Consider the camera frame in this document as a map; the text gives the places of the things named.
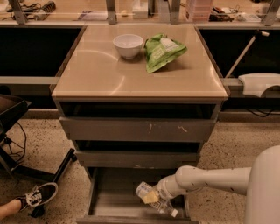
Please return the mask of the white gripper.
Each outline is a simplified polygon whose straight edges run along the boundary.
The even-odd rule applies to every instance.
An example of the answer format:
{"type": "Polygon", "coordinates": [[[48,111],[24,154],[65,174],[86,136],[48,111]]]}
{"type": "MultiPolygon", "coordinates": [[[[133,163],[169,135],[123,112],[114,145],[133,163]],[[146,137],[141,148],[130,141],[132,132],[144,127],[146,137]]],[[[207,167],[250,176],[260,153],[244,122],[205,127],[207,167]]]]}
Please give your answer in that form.
{"type": "Polygon", "coordinates": [[[156,185],[155,191],[150,191],[143,196],[143,203],[150,204],[159,201],[159,196],[164,200],[171,200],[179,195],[185,195],[186,189],[182,188],[177,180],[175,175],[169,175],[162,178],[156,185]]]}

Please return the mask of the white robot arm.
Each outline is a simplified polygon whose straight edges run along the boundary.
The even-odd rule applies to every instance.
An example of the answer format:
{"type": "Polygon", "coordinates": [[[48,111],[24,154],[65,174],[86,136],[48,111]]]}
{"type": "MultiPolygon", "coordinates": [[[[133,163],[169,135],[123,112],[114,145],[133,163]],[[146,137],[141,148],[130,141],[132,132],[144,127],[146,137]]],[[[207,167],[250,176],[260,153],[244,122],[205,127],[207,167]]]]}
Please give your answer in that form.
{"type": "Polygon", "coordinates": [[[204,170],[181,166],[154,186],[142,182],[136,195],[161,214],[176,216],[171,200],[203,187],[244,195],[244,224],[280,224],[280,146],[264,150],[250,167],[204,170]]]}

